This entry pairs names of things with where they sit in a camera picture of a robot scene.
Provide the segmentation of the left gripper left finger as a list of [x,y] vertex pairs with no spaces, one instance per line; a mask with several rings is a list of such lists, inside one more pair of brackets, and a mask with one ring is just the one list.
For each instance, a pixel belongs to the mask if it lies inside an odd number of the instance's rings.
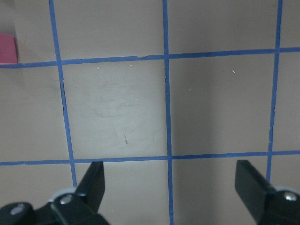
[[104,193],[104,164],[92,162],[73,192],[63,193],[52,201],[52,213],[60,225],[107,225],[98,213]]

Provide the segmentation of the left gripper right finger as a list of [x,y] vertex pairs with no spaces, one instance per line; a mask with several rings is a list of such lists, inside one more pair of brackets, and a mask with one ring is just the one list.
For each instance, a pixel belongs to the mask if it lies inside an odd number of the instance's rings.
[[248,160],[236,163],[235,190],[257,225],[300,223],[300,194],[270,184]]

